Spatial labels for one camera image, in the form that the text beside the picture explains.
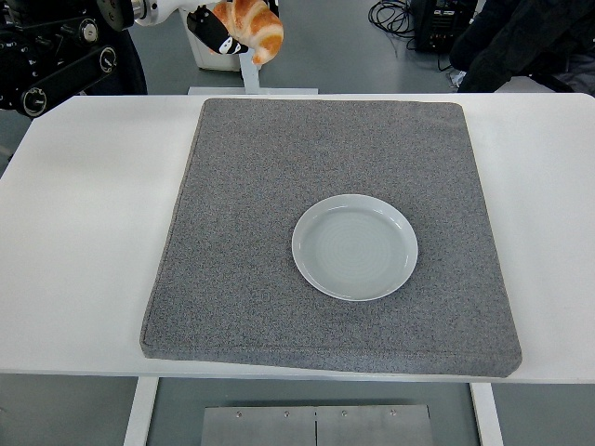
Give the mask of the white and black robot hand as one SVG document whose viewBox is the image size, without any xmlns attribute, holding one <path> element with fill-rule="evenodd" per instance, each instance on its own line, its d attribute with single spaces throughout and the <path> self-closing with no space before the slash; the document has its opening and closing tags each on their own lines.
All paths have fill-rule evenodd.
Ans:
<svg viewBox="0 0 595 446">
<path fill-rule="evenodd" d="M 174 11 L 186 11 L 187 29 L 216 54 L 235 55 L 248 51 L 203 1 L 143 0 L 132 1 L 131 5 L 134 20 L 141 26 L 154 26 L 164 22 Z"/>
</svg>

